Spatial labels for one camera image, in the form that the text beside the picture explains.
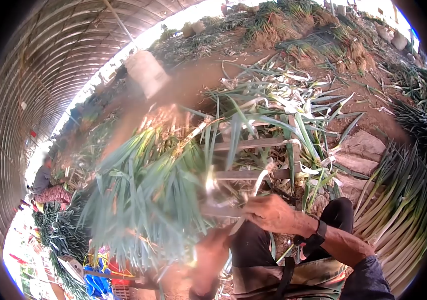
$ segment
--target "metal arch frame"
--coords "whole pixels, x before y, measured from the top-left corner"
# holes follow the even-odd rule
[[[136,38],[199,1],[109,3]],[[128,43],[103,0],[46,0],[14,31],[0,66],[0,243],[25,190],[26,150],[31,152],[32,145],[47,137],[78,91]],[[25,110],[19,108],[19,99],[27,104]],[[32,128],[40,131],[36,138],[29,138]]]

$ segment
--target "floral pants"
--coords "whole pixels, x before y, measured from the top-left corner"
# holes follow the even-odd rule
[[[38,203],[59,202],[70,203],[72,194],[66,191],[62,185],[54,185],[51,188],[46,188],[40,195],[35,195],[34,199]]]

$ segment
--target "black pants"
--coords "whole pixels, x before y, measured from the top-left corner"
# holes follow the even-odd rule
[[[345,197],[330,201],[320,216],[327,225],[352,233],[354,227],[354,209],[352,202]],[[252,222],[246,221],[235,233],[230,246],[232,250],[232,266],[276,267],[277,263],[269,251],[270,235]],[[314,250],[305,261],[330,257],[322,248]]]

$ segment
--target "wristwatch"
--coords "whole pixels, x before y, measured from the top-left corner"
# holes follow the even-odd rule
[[[327,224],[324,221],[318,220],[318,227],[314,234],[308,238],[304,238],[300,235],[294,237],[294,244],[300,245],[305,243],[309,247],[319,247],[325,241],[325,233],[327,232]]]
[[[327,232],[327,224],[324,221],[318,220],[318,227],[315,234],[312,234],[306,239],[307,245],[320,246],[325,241],[325,233]]]

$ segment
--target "worker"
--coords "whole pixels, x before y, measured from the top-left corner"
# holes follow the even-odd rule
[[[225,3],[222,3],[222,5],[220,6],[220,10],[222,11],[222,14],[224,17],[227,16],[227,10],[228,10],[228,6]]]
[[[232,252],[232,299],[393,300],[390,286],[371,246],[352,235],[353,207],[347,198],[332,200],[319,220],[292,209],[278,195],[255,197],[243,208],[246,222],[233,235],[231,226],[213,228],[195,246],[191,299],[215,297],[222,270]],[[307,240],[301,263],[287,257],[277,265],[268,232]],[[353,273],[346,278],[346,268]]]
[[[33,182],[34,201],[35,203],[59,202],[65,209],[66,204],[70,203],[72,195],[61,184],[52,185],[50,183],[51,168],[52,159],[47,155],[43,159],[43,165],[38,169]]]

